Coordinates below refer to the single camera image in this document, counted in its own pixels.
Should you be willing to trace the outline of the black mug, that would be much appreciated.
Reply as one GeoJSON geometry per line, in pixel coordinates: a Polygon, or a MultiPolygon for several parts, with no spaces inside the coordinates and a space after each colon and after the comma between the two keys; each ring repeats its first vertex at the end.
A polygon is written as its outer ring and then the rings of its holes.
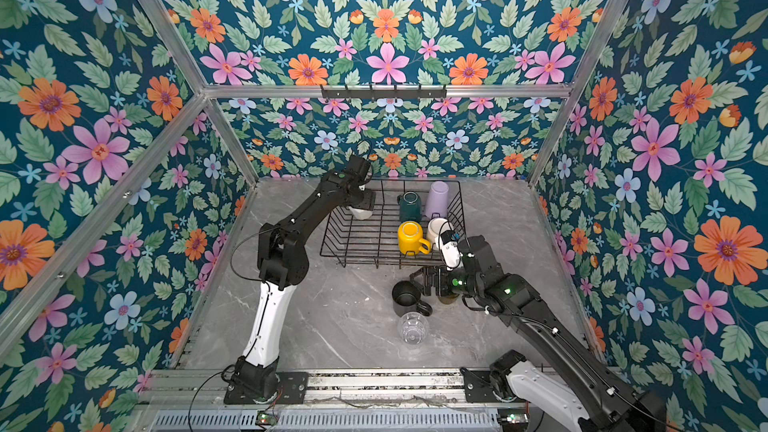
{"type": "Polygon", "coordinates": [[[393,310],[398,317],[408,313],[418,313],[429,317],[433,313],[430,304],[422,299],[419,289],[409,281],[397,282],[391,292],[393,310]]]}

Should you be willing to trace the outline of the green mug cream inside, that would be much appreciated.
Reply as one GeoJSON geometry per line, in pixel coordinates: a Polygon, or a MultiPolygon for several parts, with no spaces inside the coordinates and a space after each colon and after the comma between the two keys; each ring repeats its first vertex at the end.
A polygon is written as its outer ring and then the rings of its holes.
{"type": "Polygon", "coordinates": [[[407,191],[397,197],[399,220],[401,222],[416,222],[422,220],[422,201],[418,193],[407,191]]]}

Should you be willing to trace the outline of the yellow mug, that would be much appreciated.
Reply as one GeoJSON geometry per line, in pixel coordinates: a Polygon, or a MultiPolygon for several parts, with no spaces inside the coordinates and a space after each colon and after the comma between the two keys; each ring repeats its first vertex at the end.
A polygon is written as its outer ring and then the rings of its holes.
{"type": "Polygon", "coordinates": [[[398,249],[404,256],[429,254],[432,244],[425,239],[422,226],[415,221],[400,224],[397,231],[398,249]]]}

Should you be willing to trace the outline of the white mug red inside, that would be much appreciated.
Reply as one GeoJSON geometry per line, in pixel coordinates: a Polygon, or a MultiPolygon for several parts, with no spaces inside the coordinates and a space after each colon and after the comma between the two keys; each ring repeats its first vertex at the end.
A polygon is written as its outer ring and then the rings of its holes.
{"type": "Polygon", "coordinates": [[[446,218],[435,217],[429,221],[425,235],[433,249],[439,248],[438,241],[441,234],[449,230],[451,230],[451,225],[446,218]]]}

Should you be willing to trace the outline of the lilac cup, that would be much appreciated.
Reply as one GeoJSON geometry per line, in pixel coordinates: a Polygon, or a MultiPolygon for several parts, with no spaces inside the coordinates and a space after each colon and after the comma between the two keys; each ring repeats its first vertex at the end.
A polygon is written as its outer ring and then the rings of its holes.
{"type": "Polygon", "coordinates": [[[432,182],[425,204],[425,217],[428,220],[435,218],[448,218],[449,201],[449,185],[444,181],[432,182]]]}

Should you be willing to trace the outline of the cream white mug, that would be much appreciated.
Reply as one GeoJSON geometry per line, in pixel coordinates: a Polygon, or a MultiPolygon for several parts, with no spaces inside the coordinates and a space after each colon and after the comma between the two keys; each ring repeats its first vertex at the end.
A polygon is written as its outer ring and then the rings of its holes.
{"type": "Polygon", "coordinates": [[[368,220],[373,215],[372,210],[358,209],[353,207],[349,207],[348,210],[355,220],[368,220]]]}

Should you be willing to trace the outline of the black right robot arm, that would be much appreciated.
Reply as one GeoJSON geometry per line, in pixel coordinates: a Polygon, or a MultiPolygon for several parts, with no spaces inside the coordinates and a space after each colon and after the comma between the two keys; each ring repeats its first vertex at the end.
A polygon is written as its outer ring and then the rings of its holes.
{"type": "Polygon", "coordinates": [[[667,409],[651,392],[637,392],[580,343],[522,276],[504,271],[483,236],[440,239],[439,266],[409,277],[423,295],[471,300],[471,310],[499,319],[554,369],[539,371],[511,350],[489,368],[490,385],[504,400],[523,399],[569,431],[663,431],[667,409]]]}

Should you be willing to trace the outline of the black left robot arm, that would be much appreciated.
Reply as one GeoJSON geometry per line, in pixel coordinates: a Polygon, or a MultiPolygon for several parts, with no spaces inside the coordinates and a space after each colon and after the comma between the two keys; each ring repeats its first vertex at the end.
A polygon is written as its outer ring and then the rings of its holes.
{"type": "Polygon", "coordinates": [[[373,210],[375,192],[367,188],[371,174],[368,159],[351,156],[344,167],[324,173],[294,211],[275,224],[263,224],[255,235],[258,309],[244,351],[232,371],[222,374],[225,404],[269,404],[279,394],[280,338],[292,297],[309,271],[307,239],[339,207],[373,210]]]}

